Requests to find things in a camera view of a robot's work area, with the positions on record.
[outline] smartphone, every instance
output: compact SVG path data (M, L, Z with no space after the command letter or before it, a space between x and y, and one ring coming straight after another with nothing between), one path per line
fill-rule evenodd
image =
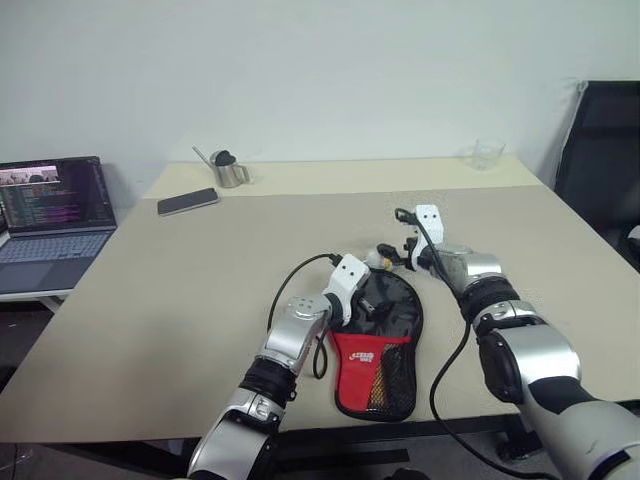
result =
M197 192L166 198L158 202L158 215L166 216L174 213L186 212L205 205L211 205L220 201L220 197L213 188L205 188Z

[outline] glass cup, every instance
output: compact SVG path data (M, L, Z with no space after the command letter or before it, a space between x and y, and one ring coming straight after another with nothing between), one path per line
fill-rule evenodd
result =
M477 139L469 165L479 172L491 170L498 164L505 146L505 143L498 138Z

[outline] stainless steel cup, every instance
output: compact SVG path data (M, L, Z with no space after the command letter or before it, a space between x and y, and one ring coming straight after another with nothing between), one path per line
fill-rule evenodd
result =
M249 171L244 165L236 162L236 157L227 150L212 155L213 173L216 176L218 186L233 188L251 181Z

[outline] laptop touchpad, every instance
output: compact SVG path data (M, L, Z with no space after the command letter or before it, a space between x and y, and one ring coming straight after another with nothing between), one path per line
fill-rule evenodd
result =
M0 269L0 290L29 292L53 267L53 262L7 265Z

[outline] robotic hand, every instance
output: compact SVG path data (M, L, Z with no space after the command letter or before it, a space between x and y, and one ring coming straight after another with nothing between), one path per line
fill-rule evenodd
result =
M473 326L489 391L515 404L567 480L640 478L640 420L580 385L567 339L520 299L493 255L444 243L438 208L396 210L413 226L407 267L444 280Z
M274 437L286 403L295 399L313 339L334 322L351 319L351 298L369 277L369 268L345 255L322 295L292 298L275 324L227 408L202 438L188 476L195 480L269 477Z

